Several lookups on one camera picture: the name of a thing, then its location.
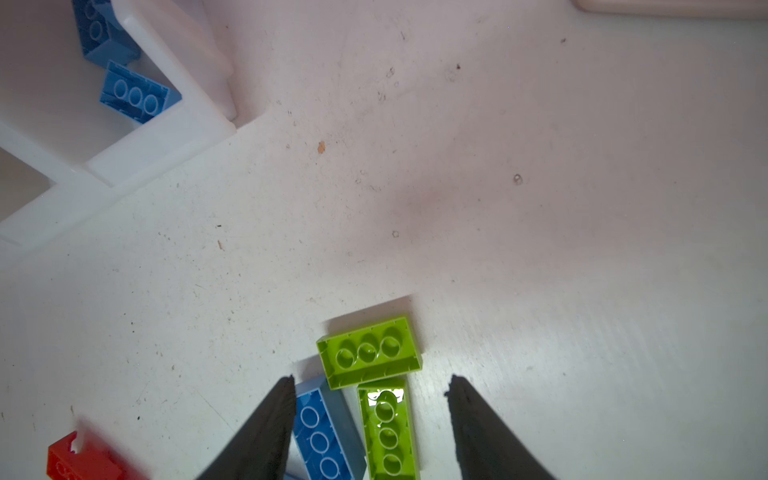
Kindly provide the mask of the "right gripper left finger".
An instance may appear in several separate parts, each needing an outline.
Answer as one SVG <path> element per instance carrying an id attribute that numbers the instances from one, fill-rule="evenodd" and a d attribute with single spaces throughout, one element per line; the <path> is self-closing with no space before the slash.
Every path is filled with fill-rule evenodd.
<path id="1" fill-rule="evenodd" d="M 295 379 L 282 377 L 198 479 L 283 479 L 296 411 Z"/>

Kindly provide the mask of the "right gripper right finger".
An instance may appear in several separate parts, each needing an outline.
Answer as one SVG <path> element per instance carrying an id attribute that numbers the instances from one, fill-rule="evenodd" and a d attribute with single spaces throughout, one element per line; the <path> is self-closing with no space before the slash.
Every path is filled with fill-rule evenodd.
<path id="1" fill-rule="evenodd" d="M 446 398 L 464 479 L 553 477 L 466 378 L 454 375 Z"/>

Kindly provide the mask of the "green lego brick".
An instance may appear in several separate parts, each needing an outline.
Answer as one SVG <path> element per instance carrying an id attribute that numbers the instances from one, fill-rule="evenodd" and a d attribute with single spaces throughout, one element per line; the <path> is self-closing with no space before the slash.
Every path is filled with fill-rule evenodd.
<path id="1" fill-rule="evenodd" d="M 357 386 L 371 479 L 420 478 L 404 376 Z"/>
<path id="2" fill-rule="evenodd" d="M 326 335 L 316 347 L 332 390 L 407 375 L 423 367 L 406 315 Z"/>

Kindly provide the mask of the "red lego brick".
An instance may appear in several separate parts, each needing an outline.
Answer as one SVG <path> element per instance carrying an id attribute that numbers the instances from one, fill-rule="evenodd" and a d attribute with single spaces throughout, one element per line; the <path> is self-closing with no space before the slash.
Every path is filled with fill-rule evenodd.
<path id="1" fill-rule="evenodd" d="M 77 431 L 48 447 L 46 474 L 56 480 L 147 479 L 118 449 L 98 436 Z"/>

